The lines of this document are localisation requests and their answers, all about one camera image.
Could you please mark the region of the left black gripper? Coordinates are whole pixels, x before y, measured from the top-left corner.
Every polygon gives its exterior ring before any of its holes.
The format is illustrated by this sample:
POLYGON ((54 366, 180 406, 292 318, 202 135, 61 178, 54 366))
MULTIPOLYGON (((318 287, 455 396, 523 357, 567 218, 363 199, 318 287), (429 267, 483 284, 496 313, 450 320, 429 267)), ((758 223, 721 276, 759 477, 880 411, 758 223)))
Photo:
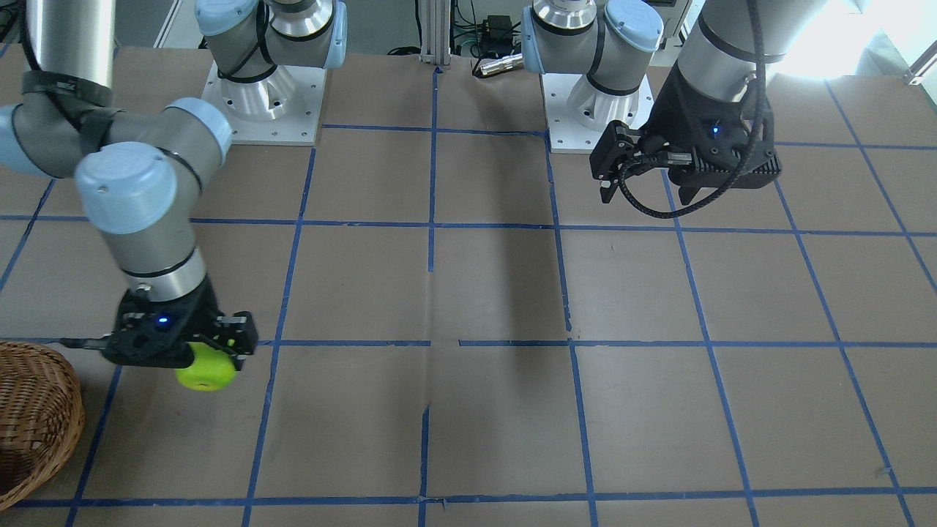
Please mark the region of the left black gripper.
POLYGON ((650 171, 646 154, 663 149, 689 152, 693 162, 670 167, 668 177, 679 186, 682 206, 708 206, 722 196, 729 177, 747 147, 759 93, 756 81, 740 101, 707 97, 671 70, 660 88, 649 120, 641 130, 622 121, 607 124, 589 155, 590 173, 600 183, 600 200, 610 203, 620 184, 650 171), (712 192, 697 199, 701 190, 712 192))

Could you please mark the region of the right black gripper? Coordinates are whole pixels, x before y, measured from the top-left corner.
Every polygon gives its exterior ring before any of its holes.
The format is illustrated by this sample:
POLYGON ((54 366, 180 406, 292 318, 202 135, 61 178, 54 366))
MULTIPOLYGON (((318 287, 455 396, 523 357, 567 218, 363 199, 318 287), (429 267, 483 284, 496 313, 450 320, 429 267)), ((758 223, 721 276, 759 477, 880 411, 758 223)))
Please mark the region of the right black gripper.
POLYGON ((231 357, 236 370, 254 356, 258 330, 252 313, 223 315, 210 277, 189 294, 154 302, 136 291, 125 291, 113 331, 101 337, 60 337, 67 349, 101 351, 115 365, 186 368, 195 361, 192 343, 204 344, 231 357))

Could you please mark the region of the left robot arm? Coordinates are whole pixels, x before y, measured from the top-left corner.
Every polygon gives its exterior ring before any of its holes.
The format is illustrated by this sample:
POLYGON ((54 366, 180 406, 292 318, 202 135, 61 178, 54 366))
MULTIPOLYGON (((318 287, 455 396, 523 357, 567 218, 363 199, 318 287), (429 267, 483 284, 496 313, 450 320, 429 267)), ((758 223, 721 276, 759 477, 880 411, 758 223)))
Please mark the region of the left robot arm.
POLYGON ((706 1, 649 116, 635 101, 665 21, 643 1, 532 1, 521 19, 527 70, 577 76, 572 109, 600 137, 589 154, 600 200, 673 219, 730 189, 762 189, 782 173, 767 86, 810 1, 706 1))

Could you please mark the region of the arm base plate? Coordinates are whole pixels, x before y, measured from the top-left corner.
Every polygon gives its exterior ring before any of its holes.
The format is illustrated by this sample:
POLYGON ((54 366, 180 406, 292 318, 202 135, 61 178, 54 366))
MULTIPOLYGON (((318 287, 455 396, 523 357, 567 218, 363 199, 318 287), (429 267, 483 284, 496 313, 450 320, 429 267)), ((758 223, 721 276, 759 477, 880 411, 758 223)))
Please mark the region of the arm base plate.
POLYGON ((315 146, 327 70, 279 66, 257 83, 232 83, 212 64, 201 99, 227 117, 240 146, 315 146))
POLYGON ((619 121, 640 129, 654 103, 646 76, 637 91, 621 97, 596 90, 583 75, 546 73, 541 81, 553 153, 592 153, 607 124, 619 121))

